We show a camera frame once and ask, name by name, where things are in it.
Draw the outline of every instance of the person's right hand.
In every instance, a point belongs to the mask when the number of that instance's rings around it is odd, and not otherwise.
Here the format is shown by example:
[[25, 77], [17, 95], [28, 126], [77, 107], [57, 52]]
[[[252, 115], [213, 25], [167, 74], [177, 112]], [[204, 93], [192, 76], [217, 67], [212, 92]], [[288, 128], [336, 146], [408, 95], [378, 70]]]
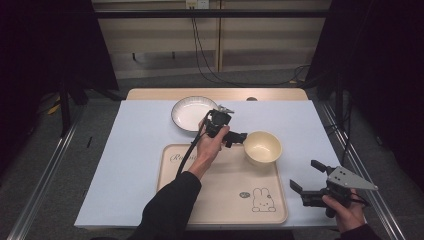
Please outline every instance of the person's right hand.
[[[355, 189], [352, 189], [352, 198], [358, 199], [355, 195]], [[362, 204], [352, 202], [349, 208], [345, 208], [336, 199], [324, 195], [322, 200], [332, 209], [336, 211], [337, 227], [340, 233], [355, 229], [365, 224], [364, 213], [362, 211]]]

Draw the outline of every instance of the white plate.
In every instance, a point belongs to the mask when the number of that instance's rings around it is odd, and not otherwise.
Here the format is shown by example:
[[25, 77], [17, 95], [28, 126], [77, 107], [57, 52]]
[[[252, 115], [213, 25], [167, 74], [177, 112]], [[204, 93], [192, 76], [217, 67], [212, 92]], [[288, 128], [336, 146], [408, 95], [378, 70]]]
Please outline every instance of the white plate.
[[217, 109], [218, 105], [209, 98], [187, 97], [178, 101], [172, 108], [171, 117], [174, 123], [187, 131], [198, 131], [199, 122], [209, 110]]

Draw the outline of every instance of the bunny drawing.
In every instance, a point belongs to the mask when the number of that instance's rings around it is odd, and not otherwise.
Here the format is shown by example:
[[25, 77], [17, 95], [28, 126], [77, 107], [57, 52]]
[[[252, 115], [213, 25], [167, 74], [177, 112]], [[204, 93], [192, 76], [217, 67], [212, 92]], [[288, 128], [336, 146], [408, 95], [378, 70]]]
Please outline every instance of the bunny drawing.
[[275, 212], [274, 201], [267, 188], [253, 190], [253, 212]]

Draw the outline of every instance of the cream bowl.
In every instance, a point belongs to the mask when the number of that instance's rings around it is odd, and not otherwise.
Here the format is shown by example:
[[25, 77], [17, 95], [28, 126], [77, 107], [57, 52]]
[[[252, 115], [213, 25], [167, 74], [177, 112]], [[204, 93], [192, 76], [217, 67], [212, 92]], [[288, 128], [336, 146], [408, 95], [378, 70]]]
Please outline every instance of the cream bowl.
[[269, 132], [257, 131], [244, 140], [246, 158], [256, 166], [267, 166], [277, 161], [283, 152], [277, 137]]

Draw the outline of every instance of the tray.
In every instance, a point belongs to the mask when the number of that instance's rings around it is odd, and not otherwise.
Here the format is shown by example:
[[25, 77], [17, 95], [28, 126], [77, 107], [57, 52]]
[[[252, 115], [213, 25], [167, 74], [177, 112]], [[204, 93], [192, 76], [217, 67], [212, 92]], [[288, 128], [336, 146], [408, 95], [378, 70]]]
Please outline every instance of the tray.
[[[164, 148], [158, 191], [175, 178], [188, 148], [188, 144]], [[195, 158], [196, 149], [184, 171]], [[276, 164], [265, 168], [252, 165], [245, 159], [243, 145], [223, 147], [201, 182], [189, 224], [280, 224], [287, 219], [286, 199]]]

